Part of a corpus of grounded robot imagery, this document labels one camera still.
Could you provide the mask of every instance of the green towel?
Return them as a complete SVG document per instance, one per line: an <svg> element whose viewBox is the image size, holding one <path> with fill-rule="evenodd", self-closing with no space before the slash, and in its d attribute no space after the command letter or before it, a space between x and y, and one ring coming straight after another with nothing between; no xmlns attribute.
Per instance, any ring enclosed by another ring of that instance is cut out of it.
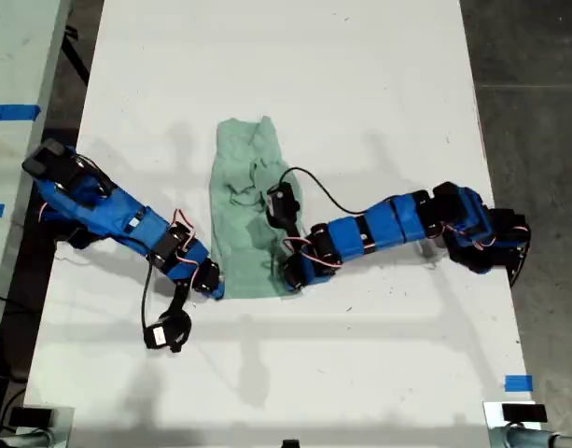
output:
<svg viewBox="0 0 572 448"><path fill-rule="evenodd" d="M217 154L209 186L213 244L211 257L219 263L226 298L253 299L289 294L278 266L282 231L267 222L267 189L287 169L269 117L260 123L237 119L217 127ZM300 185L288 177L300 202Z"/></svg>

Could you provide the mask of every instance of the red and white wire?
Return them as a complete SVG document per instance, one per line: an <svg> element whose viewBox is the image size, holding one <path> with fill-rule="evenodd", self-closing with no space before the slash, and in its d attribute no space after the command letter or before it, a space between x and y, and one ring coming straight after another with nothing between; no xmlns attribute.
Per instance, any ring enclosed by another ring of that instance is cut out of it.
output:
<svg viewBox="0 0 572 448"><path fill-rule="evenodd" d="M284 246L287 247L291 252L295 252L294 247L292 247L288 242L289 241L302 241L305 245L309 245L309 246L313 246L313 244L307 240L306 238L302 238L299 236L288 236L287 238L284 238L283 243ZM327 263L326 261L323 261L321 259L318 259L317 257L313 257L312 255L307 254L306 252L300 251L300 254L305 257L306 259L309 259L310 261L314 261L315 263L319 263L322 264L323 266L328 266L329 268L341 268L341 264L339 263Z"/></svg>
<svg viewBox="0 0 572 448"><path fill-rule="evenodd" d="M37 220L37 222L41 222L41 217L43 216L43 211L45 210L45 207L47 207L47 203L43 203L43 205L41 205L41 208L39 209L39 218Z"/></svg>
<svg viewBox="0 0 572 448"><path fill-rule="evenodd" d="M190 236L188 237L186 242L182 244L182 250L186 252L188 250L188 244L190 243L190 241L192 241L192 239L196 235L196 231L194 230L194 226L192 225L192 223L188 221L188 219L186 218L186 216L184 215L184 213L180 208L174 209L174 216L172 217L172 222L170 223L170 227L172 227L176 223L178 213L184 220L184 224L186 224L186 227L188 227L188 229L190 230Z"/></svg>
<svg viewBox="0 0 572 448"><path fill-rule="evenodd" d="M183 259L182 257L178 257L177 255L175 256L175 258L178 259L179 261L182 261L183 263L194 264L196 266L194 273L190 277L190 287L192 287L192 285L194 285L194 278L196 277L196 274L199 272L199 268L200 268L199 263L197 263L193 259Z"/></svg>

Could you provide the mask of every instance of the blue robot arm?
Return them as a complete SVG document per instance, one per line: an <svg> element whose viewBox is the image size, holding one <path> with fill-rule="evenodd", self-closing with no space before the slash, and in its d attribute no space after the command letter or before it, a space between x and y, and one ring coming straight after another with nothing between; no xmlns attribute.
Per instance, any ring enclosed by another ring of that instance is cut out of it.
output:
<svg viewBox="0 0 572 448"><path fill-rule="evenodd" d="M116 185L96 163L53 140L38 147L22 168L53 210L44 218L57 226L65 241L84 248L93 241L113 238L174 281L170 309L151 328L145 329L143 323L143 330L149 348L169 345L179 351L181 344L174 341L188 338L189 317L182 306L190 288L215 299L224 292L219 268L193 229L180 222L170 224Z"/></svg>
<svg viewBox="0 0 572 448"><path fill-rule="evenodd" d="M474 190L451 182L434 188L433 194L431 198L419 190L393 196L355 216L314 225L301 238L296 225L300 206L291 186L280 182L268 191L267 218L273 227L286 230L294 251L282 267L285 281L292 290L326 282L351 259L442 236L453 261L475 273L505 266L513 283L530 242L524 216L488 209Z"/></svg>

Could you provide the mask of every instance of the crumpled fabric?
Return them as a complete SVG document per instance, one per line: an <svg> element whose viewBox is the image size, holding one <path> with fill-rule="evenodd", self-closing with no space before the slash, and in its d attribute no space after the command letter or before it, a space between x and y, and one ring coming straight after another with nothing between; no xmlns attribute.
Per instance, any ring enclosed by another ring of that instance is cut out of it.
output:
<svg viewBox="0 0 572 448"><path fill-rule="evenodd" d="M289 295L279 274L283 231L265 214L267 190L288 168L272 120L228 119L217 127L217 153L209 187L213 242L211 257L224 275L225 298L254 299ZM300 184L288 175L300 202Z"/></svg>

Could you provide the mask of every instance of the cable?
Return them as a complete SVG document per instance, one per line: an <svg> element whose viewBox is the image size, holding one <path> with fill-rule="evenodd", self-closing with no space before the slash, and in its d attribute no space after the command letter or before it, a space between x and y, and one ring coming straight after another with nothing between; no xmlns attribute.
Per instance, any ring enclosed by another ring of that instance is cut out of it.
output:
<svg viewBox="0 0 572 448"><path fill-rule="evenodd" d="M41 208L39 208L39 218L36 222L41 222L41 217L43 216L43 211L45 210L45 207L47 207L48 204L47 203L43 203L43 205L41 205Z"/></svg>
<svg viewBox="0 0 572 448"><path fill-rule="evenodd" d="M153 274L153 251L148 248L148 246L136 238L130 236L119 236L116 237L118 240L132 241L143 247L146 251L146 256L148 257L148 270L146 271L145 287L143 288L143 298L140 302L140 322L143 327L143 332L146 330L146 319L145 319L145 308L146 308L146 292L148 291L148 285L151 282L151 275Z"/></svg>
<svg viewBox="0 0 572 448"><path fill-rule="evenodd" d="M18 306L19 308L21 308L26 314L29 315L40 315L40 313L36 310L31 310L29 307L24 306L22 303L18 302L18 301L14 301L12 299L7 299L5 297L0 296L0 301L4 301L7 303L11 303L14 306Z"/></svg>
<svg viewBox="0 0 572 448"><path fill-rule="evenodd" d="M287 238L284 238L283 242L284 242L284 246L287 247L289 250L291 250L292 252L296 252L296 250L294 250L294 247L291 245L287 245L286 242L288 241L302 241L305 245L309 245L310 247L313 247L313 244L307 240L306 238L300 238L297 236L289 236ZM341 268L342 264L341 263L327 263L326 261L323 261L321 259L318 259L317 257L313 257L312 255L308 255L305 252L302 252L301 250L299 251L299 253L305 257L306 259L309 259L311 261L314 261L315 263L319 263L322 264L323 266L328 266L329 268L335 268L335 269L339 269Z"/></svg>
<svg viewBox="0 0 572 448"><path fill-rule="evenodd" d="M306 175L310 176L311 179L316 183L316 185L318 185L321 190L323 190L323 192L325 192L325 194L327 194L327 197L331 200L331 202L338 207L340 210L342 210L344 213L347 213L348 215L364 215L365 213L367 213L367 210L363 210L361 212L355 212L353 210L348 210L347 208L343 207L340 205L340 203L338 203L335 198L333 196L331 196L331 193L329 193L329 191L325 188L325 186L321 183L321 181L319 179L316 178L316 176L311 173L308 170L305 170L304 168L300 168L299 166L292 166L291 168L288 168L287 170L285 170L281 177L279 178L279 183L281 184L284 181L284 178L286 177L286 175L288 173L291 173L292 171L302 171L303 173L305 173Z"/></svg>
<svg viewBox="0 0 572 448"><path fill-rule="evenodd" d="M22 395L24 392L26 392L26 388L24 388L23 390L20 390L18 392L16 392L11 399L9 399L6 403L6 406L4 406L4 409L2 411L2 415L0 417L0 433L2 432L2 428L4 427L4 422L6 421L6 415L7 415L7 411L9 410L10 406L12 405L12 403L20 396Z"/></svg>
<svg viewBox="0 0 572 448"><path fill-rule="evenodd" d="M11 376L0 375L0 379L1 380L8 380L12 383L19 383L21 385L25 385L26 383L28 383L28 380L21 379L21 378L13 378Z"/></svg>
<svg viewBox="0 0 572 448"><path fill-rule="evenodd" d="M530 250L530 240L532 238L532 232L530 231L530 229L528 227L515 226L512 228L512 230L526 231L528 233L528 240L526 241L526 244L524 245L524 248L522 251L522 257L520 259L520 263L518 264L518 267L516 268L516 272L514 273L514 275L509 280L509 287L514 286L514 284L516 283L516 280L518 280L518 277L520 276L520 273L522 272L522 268L524 267L524 263L526 262L526 256L528 255L528 251Z"/></svg>

